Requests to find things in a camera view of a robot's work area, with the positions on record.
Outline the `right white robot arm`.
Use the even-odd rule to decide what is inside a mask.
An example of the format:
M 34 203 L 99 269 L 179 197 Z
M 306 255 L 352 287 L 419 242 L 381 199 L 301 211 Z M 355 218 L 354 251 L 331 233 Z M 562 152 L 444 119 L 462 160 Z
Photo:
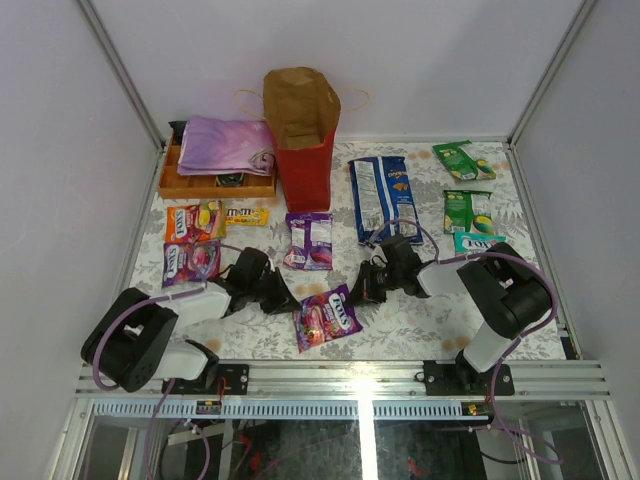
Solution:
M 345 304 L 381 304 L 389 291 L 397 289 L 424 299 L 468 294 L 483 324 L 456 357 L 456 382 L 467 394 L 488 387 L 491 371 L 516 342 L 556 316 L 553 285 L 505 242 L 484 252 L 424 262 L 408 239 L 394 235 L 381 242 L 380 251 L 379 261 L 361 263 Z

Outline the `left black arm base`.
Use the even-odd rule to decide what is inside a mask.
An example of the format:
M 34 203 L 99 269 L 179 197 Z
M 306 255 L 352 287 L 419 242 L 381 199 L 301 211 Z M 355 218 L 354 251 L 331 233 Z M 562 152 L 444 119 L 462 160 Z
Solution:
M 238 363 L 207 365 L 195 380 L 177 379 L 170 390 L 174 395 L 226 397 L 246 395 L 250 366 Z

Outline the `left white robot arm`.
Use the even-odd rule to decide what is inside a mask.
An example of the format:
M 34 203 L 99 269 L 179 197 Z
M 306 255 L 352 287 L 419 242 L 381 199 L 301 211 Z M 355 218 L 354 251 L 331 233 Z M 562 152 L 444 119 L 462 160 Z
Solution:
M 271 258 L 247 247 L 229 268 L 205 273 L 190 290 L 156 297 L 133 287 L 122 291 L 85 340 L 81 358 L 102 391 L 133 393 L 161 380 L 165 393 L 222 396 L 229 376 L 221 372 L 218 355 L 195 340 L 174 342 L 172 336 L 178 327 L 224 319 L 251 303 L 266 315 L 301 309 Z

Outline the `large purple snack packet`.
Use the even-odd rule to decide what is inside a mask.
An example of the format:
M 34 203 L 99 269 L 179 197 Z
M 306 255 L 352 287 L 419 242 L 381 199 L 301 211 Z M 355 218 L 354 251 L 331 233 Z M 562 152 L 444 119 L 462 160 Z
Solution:
M 288 213 L 291 245 L 284 264 L 298 270 L 332 270 L 332 220 L 328 213 Z

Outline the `yellow chocolate candy packet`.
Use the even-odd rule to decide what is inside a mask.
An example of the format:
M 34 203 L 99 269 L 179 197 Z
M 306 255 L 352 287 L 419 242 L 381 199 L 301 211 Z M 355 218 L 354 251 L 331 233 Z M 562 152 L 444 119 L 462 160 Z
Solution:
M 266 208 L 229 208 L 226 211 L 227 225 L 266 226 L 269 210 Z

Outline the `green snack packet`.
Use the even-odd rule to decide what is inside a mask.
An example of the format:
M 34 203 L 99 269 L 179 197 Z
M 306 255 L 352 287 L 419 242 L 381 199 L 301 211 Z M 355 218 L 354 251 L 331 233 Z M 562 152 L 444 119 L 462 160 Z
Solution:
M 494 235 L 492 193 L 474 190 L 445 190 L 443 232 Z
M 475 158 L 466 151 L 470 144 L 469 140 L 436 144 L 433 151 L 445 169 L 460 181 L 496 179 L 497 174 L 486 160 Z

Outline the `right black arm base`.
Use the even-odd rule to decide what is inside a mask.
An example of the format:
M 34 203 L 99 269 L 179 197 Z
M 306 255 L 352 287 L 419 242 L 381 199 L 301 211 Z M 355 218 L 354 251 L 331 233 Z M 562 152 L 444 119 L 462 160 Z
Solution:
M 476 371 L 459 353 L 454 361 L 423 362 L 423 380 L 429 396 L 514 396 L 511 369 L 506 364 Z

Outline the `red paper bag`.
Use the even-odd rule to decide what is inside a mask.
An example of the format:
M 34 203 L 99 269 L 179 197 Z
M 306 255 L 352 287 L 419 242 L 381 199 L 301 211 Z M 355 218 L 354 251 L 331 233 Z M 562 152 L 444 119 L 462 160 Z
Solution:
M 334 140 L 345 111 L 338 92 L 310 67 L 271 70 L 260 93 L 236 92 L 262 100 L 261 113 L 239 109 L 266 122 L 288 211 L 329 211 Z

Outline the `purple candy packet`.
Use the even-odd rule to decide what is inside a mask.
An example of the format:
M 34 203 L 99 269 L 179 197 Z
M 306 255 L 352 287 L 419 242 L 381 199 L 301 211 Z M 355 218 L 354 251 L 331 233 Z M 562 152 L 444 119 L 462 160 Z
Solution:
M 300 353 L 363 330 L 355 309 L 346 305 L 346 284 L 312 295 L 300 302 L 301 310 L 293 313 L 293 324 Z
M 161 286 L 168 288 L 213 279 L 220 271 L 220 250 L 218 240 L 165 243 Z

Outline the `teal candy packet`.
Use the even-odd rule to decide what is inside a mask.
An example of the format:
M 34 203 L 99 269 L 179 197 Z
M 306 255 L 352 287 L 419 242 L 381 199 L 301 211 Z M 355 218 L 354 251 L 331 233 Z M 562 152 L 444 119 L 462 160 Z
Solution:
M 504 236 L 489 235 L 474 232 L 455 232 L 454 249 L 456 256 L 483 252 L 498 243 L 505 242 Z

